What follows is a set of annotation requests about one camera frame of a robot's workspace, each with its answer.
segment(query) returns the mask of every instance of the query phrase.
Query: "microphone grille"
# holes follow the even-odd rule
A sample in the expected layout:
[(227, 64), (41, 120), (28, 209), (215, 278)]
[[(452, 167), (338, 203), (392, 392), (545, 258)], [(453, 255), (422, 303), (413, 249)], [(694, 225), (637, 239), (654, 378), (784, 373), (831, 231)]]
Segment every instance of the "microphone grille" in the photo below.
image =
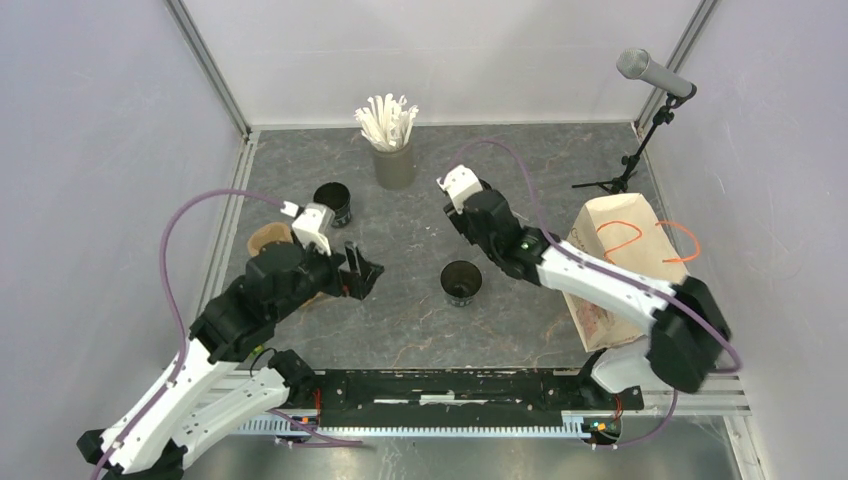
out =
[(645, 72), (650, 63), (651, 56), (648, 52), (641, 48), (628, 48), (618, 57), (618, 62), (615, 63), (615, 66), (625, 78), (634, 80)]

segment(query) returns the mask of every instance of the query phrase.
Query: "microphone stand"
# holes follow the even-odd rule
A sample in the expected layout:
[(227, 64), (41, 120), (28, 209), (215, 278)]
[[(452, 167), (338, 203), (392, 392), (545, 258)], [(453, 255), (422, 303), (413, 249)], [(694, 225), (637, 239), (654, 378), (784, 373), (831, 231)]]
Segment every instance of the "microphone stand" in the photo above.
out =
[(686, 98), (678, 97), (671, 93), (668, 94), (668, 97), (665, 100), (665, 105), (660, 107), (654, 115), (652, 120), (653, 125), (651, 125), (651, 129), (648, 130), (648, 134), (645, 135), (645, 139), (642, 140), (642, 144), (639, 145), (639, 150), (636, 150), (636, 153), (633, 155), (625, 155), (621, 157), (621, 164), (625, 166), (624, 173), (621, 174), (621, 176), (604, 182), (580, 183), (572, 185), (571, 188), (601, 187), (605, 192), (611, 194), (627, 193), (627, 181), (630, 180), (630, 177), (635, 175), (634, 170), (636, 170), (636, 164), (639, 163), (639, 160), (642, 157), (642, 152), (645, 151), (645, 147), (648, 146), (648, 141), (651, 140), (651, 137), (654, 135), (657, 127), (664, 123), (671, 123), (671, 121), (674, 120), (674, 112), (672, 112), (672, 110), (683, 105), (686, 100), (692, 98), (694, 94), (694, 90)]

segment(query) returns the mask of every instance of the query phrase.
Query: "gray floor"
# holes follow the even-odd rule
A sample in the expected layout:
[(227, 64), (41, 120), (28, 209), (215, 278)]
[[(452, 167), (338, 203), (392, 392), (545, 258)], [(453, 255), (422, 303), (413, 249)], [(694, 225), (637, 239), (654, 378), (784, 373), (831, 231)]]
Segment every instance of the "gray floor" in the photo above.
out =
[[(626, 418), (625, 439), (655, 419)], [(269, 438), (225, 438), (186, 480), (592, 479), (732, 480), (739, 473), (720, 418), (680, 418), (651, 442), (593, 452), (579, 440), (369, 438), (367, 447), (289, 450)]]
[[(283, 321), (267, 346), (293, 348), (313, 368), (580, 366), (587, 355), (562, 295), (506, 277), (442, 212), (447, 201), (436, 178), (463, 144), (479, 137), (495, 137), (524, 156), (559, 234), (584, 202), (603, 194), (570, 185), (620, 174), (621, 156), (638, 146), (626, 124), (417, 127), (416, 181), (390, 192), (376, 184), (370, 146), (358, 130), (262, 132), (248, 188), (305, 204), (322, 183), (345, 183), (354, 219), (330, 232), (331, 244), (355, 240), (367, 258), (386, 267), (366, 301), (316, 301)], [(537, 224), (520, 172), (504, 152), (479, 147), (465, 164), (500, 190), (524, 223)], [(660, 211), (647, 168), (639, 170), (630, 191)], [(244, 270), (250, 234), (282, 220), (274, 208), (245, 201), (228, 281)], [(464, 309), (446, 305), (438, 282), (442, 267), (456, 259), (483, 272), (483, 289)]]

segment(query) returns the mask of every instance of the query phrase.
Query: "silver microphone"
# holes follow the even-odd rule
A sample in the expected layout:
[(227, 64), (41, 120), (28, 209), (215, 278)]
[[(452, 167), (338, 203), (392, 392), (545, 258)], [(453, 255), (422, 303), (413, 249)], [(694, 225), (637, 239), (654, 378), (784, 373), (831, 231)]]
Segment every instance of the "silver microphone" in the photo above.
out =
[(641, 48), (628, 48), (618, 57), (618, 71), (630, 80), (642, 80), (666, 92), (688, 100), (697, 88), (692, 82), (651, 60), (651, 55)]

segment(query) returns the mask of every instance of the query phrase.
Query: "gray cylindrical holder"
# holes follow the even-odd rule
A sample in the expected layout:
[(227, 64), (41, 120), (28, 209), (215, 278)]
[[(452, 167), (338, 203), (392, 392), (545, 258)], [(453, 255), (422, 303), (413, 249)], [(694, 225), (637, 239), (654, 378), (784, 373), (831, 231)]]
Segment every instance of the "gray cylindrical holder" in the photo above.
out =
[(471, 262), (457, 260), (442, 269), (442, 290), (449, 304), (464, 307), (474, 300), (474, 295), (483, 286), (483, 275)]
[(333, 211), (331, 227), (342, 228), (353, 219), (350, 211), (350, 190), (338, 182), (325, 183), (315, 190), (312, 201), (326, 205)]
[(396, 152), (373, 151), (377, 183), (386, 190), (400, 190), (415, 181), (415, 153), (412, 142)]

